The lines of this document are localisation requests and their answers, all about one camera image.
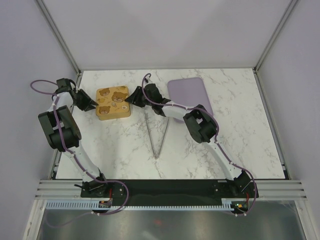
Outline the gold chocolate box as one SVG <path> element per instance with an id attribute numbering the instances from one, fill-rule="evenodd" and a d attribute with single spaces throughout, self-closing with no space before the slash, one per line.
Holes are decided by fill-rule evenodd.
<path id="1" fill-rule="evenodd" d="M 113 119 L 121 119 L 121 118 L 127 118 L 131 115 L 131 111 L 107 111 L 103 110 L 101 112 L 97 111 L 96 115 L 99 120 L 106 121 L 106 120 L 113 120 Z"/>

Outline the steel tray lid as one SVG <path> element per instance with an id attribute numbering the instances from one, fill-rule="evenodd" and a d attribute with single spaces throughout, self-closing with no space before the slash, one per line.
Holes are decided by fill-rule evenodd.
<path id="1" fill-rule="evenodd" d="M 111 112 L 126 112 L 131 111 L 130 104 L 125 102 L 129 96 L 129 88 L 126 85 L 99 88 L 96 91 L 96 102 L 98 106 L 96 111 L 103 110 Z"/>

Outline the steel slotted tongs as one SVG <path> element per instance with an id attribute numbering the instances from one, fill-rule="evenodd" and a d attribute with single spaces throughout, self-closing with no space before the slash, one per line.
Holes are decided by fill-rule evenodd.
<path id="1" fill-rule="evenodd" d="M 144 111 L 145 123 L 151 144 L 153 157 L 157 160 L 162 152 L 170 119 L 155 114 L 152 110 Z"/>

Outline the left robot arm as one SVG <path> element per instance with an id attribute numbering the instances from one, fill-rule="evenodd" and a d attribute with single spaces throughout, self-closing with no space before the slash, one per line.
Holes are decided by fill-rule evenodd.
<path id="1" fill-rule="evenodd" d="M 84 112 L 91 111 L 98 103 L 71 79 L 58 79 L 54 85 L 57 89 L 53 93 L 46 93 L 51 96 L 51 106 L 38 115 L 47 142 L 52 149 L 58 150 L 73 162 L 81 174 L 83 189 L 92 188 L 92 192 L 98 197 L 105 197 L 110 186 L 84 150 L 81 131 L 70 111 L 72 107 Z"/>

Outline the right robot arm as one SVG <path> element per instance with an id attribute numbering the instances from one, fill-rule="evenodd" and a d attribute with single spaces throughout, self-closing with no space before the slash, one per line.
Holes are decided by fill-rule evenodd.
<path id="1" fill-rule="evenodd" d="M 163 97 L 154 83 L 137 86 L 125 102 L 136 107 L 150 106 L 159 116 L 183 121 L 192 139 L 203 145 L 221 167 L 229 183 L 228 191 L 233 197 L 242 195 L 258 197 L 258 188 L 252 173 L 237 165 L 218 140 L 218 122 L 201 104 L 191 107 L 175 103 Z"/>

